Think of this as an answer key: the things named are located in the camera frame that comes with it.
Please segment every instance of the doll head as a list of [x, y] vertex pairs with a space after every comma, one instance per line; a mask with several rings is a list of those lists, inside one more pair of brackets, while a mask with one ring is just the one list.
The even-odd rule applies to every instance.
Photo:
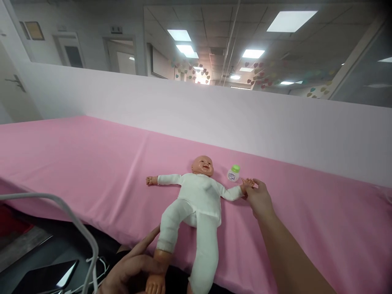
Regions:
[[211, 177], [214, 174], [214, 167], [212, 166], [212, 160], [210, 157], [202, 155], [197, 157], [191, 166], [192, 173], [194, 174], [205, 174]]

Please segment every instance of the white onesie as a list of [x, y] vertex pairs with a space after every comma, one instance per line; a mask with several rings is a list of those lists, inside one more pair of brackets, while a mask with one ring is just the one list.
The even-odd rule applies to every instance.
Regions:
[[204, 174], [158, 176], [158, 185], [181, 185], [178, 199], [162, 214], [157, 249], [172, 253], [180, 223], [196, 227], [196, 257], [189, 278], [194, 294], [207, 294], [218, 266], [216, 229], [221, 224], [221, 197], [234, 201], [243, 194]]

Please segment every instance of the pink bed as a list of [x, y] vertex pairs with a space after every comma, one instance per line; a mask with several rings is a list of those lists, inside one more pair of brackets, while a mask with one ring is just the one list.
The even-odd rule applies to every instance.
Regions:
[[[147, 187], [148, 175], [187, 173], [193, 158], [214, 161], [225, 180], [232, 164], [262, 179], [277, 214], [338, 293], [386, 293], [392, 274], [390, 189], [250, 154], [88, 116], [0, 125], [0, 193], [46, 192], [88, 224], [134, 245], [159, 222], [178, 187]], [[14, 200], [33, 216], [67, 220], [51, 202]], [[276, 293], [262, 236], [245, 201], [222, 199], [215, 282], [235, 293]], [[156, 242], [149, 248], [153, 251]], [[173, 264], [189, 271], [194, 229], [182, 224]]]

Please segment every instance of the baby bottle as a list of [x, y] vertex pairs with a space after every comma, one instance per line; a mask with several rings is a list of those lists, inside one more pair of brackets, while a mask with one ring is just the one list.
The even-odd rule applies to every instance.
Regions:
[[227, 178], [232, 182], [236, 182], [239, 177], [240, 177], [240, 166], [233, 165], [232, 168], [229, 169], [229, 171], [227, 172]]

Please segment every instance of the bottle label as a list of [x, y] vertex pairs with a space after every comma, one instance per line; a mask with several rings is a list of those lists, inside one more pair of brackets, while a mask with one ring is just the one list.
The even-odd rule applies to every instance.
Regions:
[[229, 180], [235, 180], [236, 179], [236, 175], [234, 173], [228, 173], [227, 177], [229, 178]]

